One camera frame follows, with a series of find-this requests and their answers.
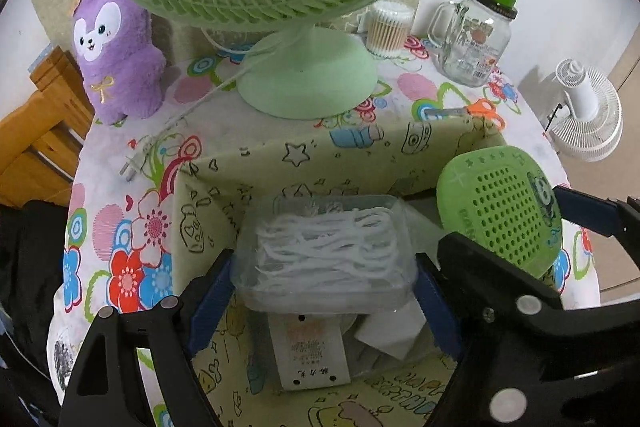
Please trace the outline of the green perforated box lid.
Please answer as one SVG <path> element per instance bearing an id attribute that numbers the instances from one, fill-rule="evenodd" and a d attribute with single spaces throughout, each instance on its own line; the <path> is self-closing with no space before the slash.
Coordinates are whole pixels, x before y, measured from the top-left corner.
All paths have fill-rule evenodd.
<path id="1" fill-rule="evenodd" d="M 436 185 L 442 228 L 458 232 L 540 279 L 562 242 L 553 188 L 525 150 L 480 148 L 452 158 Z"/>

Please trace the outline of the wooden chair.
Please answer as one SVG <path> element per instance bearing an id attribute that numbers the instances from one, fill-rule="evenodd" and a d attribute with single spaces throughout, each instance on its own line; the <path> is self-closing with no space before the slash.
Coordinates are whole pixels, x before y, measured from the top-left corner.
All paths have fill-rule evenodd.
<path id="1" fill-rule="evenodd" d="M 94 110 L 72 54 L 59 46 L 43 52 L 29 77 L 36 91 L 1 121 L 1 202 L 67 206 Z"/>

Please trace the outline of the cotton swab container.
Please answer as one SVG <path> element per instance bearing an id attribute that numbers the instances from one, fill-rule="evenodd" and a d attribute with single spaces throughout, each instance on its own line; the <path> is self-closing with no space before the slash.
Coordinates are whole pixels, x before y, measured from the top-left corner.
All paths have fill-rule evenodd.
<path id="1" fill-rule="evenodd" d="M 414 9 L 398 0 L 378 0 L 367 14 L 366 47 L 379 57 L 395 57 L 404 48 Z"/>

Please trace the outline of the orange handled scissors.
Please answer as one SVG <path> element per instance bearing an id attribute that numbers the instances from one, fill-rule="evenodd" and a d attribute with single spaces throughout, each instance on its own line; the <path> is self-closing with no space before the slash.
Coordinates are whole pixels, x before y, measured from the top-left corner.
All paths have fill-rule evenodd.
<path id="1" fill-rule="evenodd" d="M 506 127 L 506 122 L 498 114 L 496 106 L 487 98 L 480 98 L 476 102 L 460 108 L 426 108 L 424 116 L 449 117 L 449 116 L 476 116 L 490 120 L 500 131 Z"/>

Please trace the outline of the glass jar green lid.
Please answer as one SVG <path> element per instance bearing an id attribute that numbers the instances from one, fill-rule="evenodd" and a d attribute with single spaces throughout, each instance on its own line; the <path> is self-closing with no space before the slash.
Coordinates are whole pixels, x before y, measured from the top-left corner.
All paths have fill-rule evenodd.
<path id="1" fill-rule="evenodd" d="M 518 0 L 442 2 L 427 27 L 439 69 L 465 86 L 484 86 L 511 40 Z"/>

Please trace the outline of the purple plush bunny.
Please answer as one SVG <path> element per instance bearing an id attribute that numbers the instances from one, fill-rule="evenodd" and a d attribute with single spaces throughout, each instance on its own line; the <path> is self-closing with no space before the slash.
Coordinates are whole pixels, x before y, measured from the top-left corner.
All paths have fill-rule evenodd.
<path id="1" fill-rule="evenodd" d="M 73 49 L 82 85 L 102 124 L 145 119 L 163 103 L 166 58 L 152 41 L 150 13 L 132 0 L 78 0 Z"/>

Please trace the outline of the white printed tote bag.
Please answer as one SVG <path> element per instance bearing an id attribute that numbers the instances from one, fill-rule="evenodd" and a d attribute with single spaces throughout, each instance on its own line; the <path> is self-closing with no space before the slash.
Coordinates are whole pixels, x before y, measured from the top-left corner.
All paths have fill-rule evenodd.
<path id="1" fill-rule="evenodd" d="M 50 327 L 47 356 L 54 389 L 64 393 L 76 360 L 76 350 L 66 327 Z"/>

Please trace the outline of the white floor fan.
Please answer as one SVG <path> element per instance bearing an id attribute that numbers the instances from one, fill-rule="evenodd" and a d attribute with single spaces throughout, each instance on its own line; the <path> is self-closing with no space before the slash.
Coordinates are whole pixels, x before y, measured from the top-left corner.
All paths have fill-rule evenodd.
<path id="1" fill-rule="evenodd" d="M 623 109 L 613 83 L 600 70 L 567 58 L 554 80 L 564 96 L 564 116 L 553 117 L 548 133 L 557 150 L 585 162 L 610 156 L 623 134 Z"/>

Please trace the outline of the long white product box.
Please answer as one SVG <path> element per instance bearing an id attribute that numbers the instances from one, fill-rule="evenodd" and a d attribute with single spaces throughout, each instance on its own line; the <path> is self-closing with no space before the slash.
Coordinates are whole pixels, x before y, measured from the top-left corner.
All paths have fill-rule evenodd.
<path id="1" fill-rule="evenodd" d="M 350 383 L 338 315 L 269 314 L 268 324 L 284 390 L 321 389 Z"/>

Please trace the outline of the white square adapter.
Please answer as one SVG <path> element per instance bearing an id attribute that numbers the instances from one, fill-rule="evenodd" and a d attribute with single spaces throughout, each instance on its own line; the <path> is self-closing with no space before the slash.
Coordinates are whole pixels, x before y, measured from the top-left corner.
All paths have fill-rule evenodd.
<path id="1" fill-rule="evenodd" d="M 355 338 L 366 346 L 405 360 L 419 337 L 426 318 L 418 300 L 412 297 L 405 306 L 367 315 L 355 332 Z"/>

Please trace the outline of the yellow patterned storage box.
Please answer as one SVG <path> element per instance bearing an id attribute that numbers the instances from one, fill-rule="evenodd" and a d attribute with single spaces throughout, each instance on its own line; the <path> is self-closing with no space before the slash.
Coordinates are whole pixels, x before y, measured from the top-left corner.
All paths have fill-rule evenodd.
<path id="1" fill-rule="evenodd" d="M 392 121 L 357 145 L 352 129 L 301 124 L 293 138 L 233 152 L 209 150 L 177 174 L 172 199 L 172 281 L 183 291 L 221 251 L 233 248 L 256 200 L 314 196 L 410 196 L 432 188 L 451 158 L 499 145 L 482 118 Z M 445 390 L 454 362 L 440 353 L 402 364 L 381 361 L 349 384 L 287 392 L 273 364 L 268 323 L 233 296 L 194 369 L 227 426 L 421 426 Z"/>

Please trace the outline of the black clothing pile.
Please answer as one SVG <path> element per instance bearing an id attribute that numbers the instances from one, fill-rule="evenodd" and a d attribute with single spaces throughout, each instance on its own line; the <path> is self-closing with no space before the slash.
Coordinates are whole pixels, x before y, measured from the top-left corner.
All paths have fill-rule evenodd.
<path id="1" fill-rule="evenodd" d="M 60 406 L 46 347 L 66 218 L 66 208 L 41 200 L 1 207 L 1 388 L 52 416 Z"/>

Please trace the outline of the floral tablecloth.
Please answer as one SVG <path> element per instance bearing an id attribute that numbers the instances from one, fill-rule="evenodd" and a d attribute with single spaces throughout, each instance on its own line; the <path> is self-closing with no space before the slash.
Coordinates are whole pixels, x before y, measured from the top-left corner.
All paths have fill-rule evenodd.
<path id="1" fill-rule="evenodd" d="M 510 79 L 494 69 L 481 88 L 465 88 L 437 72 L 424 39 L 409 37 L 401 52 L 378 60 L 378 84 L 366 101 L 318 121 L 267 117 L 249 108 L 224 77 L 239 57 L 218 52 L 168 69 L 163 108 L 145 120 L 95 122 L 85 139 L 70 195 L 63 285 L 51 326 L 66 327 L 76 358 L 96 314 L 106 306 L 139 312 L 175 293 L 172 281 L 172 199 L 179 169 L 209 150 L 229 153 L 293 138 L 301 124 L 352 129 L 355 142 L 392 121 L 436 122 L 476 116 L 424 116 L 426 108 L 460 108 L 480 98 L 506 122 L 502 143 L 526 150 L 553 183 L 567 174 L 532 109 Z"/>

